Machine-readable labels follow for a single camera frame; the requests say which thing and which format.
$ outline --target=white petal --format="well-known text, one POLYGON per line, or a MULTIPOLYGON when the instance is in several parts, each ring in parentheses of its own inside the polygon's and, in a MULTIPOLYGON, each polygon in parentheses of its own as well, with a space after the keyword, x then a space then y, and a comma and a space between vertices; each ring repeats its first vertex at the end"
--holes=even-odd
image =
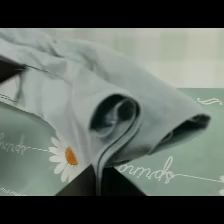
POLYGON ((220 190, 219 191, 219 194, 222 195, 222 196, 224 196, 224 189, 220 190))
POLYGON ((68 148, 67 141, 58 131, 56 131, 56 136, 57 136, 58 140, 60 141, 62 147, 65 148, 65 149, 68 148))
POLYGON ((52 143, 55 145, 56 148, 58 149, 63 149, 62 144, 56 139, 56 138, 51 138, 52 143))
POLYGON ((78 176, 77 173, 77 167, 76 166, 72 166, 70 168, 70 172, 69 172, 69 182, 73 181, 76 177, 78 176))
POLYGON ((59 174, 62 172, 62 170, 64 170, 65 166, 66 166, 67 162, 62 162, 62 163, 59 163, 55 169, 54 169, 54 174, 59 174))
POLYGON ((220 176, 219 179, 224 183, 224 176, 220 176))
POLYGON ((63 170, 62 175, 61 175, 62 182, 65 182, 67 180, 67 178, 69 176, 70 168, 71 168, 70 164, 67 164, 67 166, 63 170))
POLYGON ((52 152, 55 155, 61 155, 61 156, 64 155, 64 151, 62 149, 58 149, 58 148, 55 148, 55 147, 49 147, 49 151, 52 152))
POLYGON ((60 162, 65 162, 66 158, 64 156, 51 156, 49 158, 49 161, 53 163, 60 163, 60 162))

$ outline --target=folded fabric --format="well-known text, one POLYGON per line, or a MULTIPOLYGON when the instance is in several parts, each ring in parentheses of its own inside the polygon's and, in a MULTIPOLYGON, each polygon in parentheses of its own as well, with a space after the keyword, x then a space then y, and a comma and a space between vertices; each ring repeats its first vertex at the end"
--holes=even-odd
POLYGON ((183 93, 95 43, 7 28, 0 29, 0 55, 29 66, 12 90, 13 105, 46 120, 80 163, 93 164, 98 194, 105 167, 181 142, 210 119, 183 93))

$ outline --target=garment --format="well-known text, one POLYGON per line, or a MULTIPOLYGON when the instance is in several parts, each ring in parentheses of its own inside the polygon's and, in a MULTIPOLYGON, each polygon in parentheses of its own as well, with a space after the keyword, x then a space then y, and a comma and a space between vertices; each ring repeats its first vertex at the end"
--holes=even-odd
POLYGON ((95 43, 7 28, 0 29, 0 55, 31 66, 11 105, 46 120, 79 150, 84 166, 93 164, 99 194, 105 167, 181 142, 209 123, 190 98, 95 43))

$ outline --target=light blue cloth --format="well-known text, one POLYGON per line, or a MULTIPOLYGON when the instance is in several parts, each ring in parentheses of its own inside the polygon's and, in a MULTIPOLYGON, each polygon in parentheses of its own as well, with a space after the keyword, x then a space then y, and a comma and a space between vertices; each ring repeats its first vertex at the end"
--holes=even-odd
POLYGON ((209 121, 190 98, 97 44, 0 29, 0 54, 40 69, 22 76, 14 106, 46 120, 78 150, 83 166, 93 164, 98 193, 106 166, 155 152, 209 121))

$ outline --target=checkered background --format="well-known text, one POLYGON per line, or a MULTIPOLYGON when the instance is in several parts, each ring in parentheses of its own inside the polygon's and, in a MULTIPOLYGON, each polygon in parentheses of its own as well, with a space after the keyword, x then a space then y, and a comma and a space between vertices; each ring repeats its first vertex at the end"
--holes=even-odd
POLYGON ((176 87, 224 87, 224 29, 42 28, 53 36, 97 41, 176 87))

